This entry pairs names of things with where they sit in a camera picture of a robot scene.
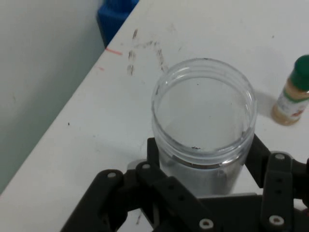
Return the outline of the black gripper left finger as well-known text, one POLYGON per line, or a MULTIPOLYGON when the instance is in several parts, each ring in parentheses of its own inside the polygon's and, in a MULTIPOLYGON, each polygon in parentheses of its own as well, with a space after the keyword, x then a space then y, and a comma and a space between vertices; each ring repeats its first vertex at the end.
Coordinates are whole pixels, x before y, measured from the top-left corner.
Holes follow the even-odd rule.
POLYGON ((63 226, 64 232, 115 232, 128 213, 140 209, 155 232, 220 232, 222 224, 176 178, 159 167, 154 138, 147 140, 147 159, 122 173, 97 174, 63 226))

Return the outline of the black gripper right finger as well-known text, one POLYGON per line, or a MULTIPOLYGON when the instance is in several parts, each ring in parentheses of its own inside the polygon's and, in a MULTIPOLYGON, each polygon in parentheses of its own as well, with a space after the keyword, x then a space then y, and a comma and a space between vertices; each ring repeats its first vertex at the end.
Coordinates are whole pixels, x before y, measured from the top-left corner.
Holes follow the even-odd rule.
POLYGON ((245 165, 262 188, 260 227, 264 232, 307 232, 309 211, 298 210, 294 200, 309 204, 309 164, 284 152, 270 152, 254 136, 245 165))

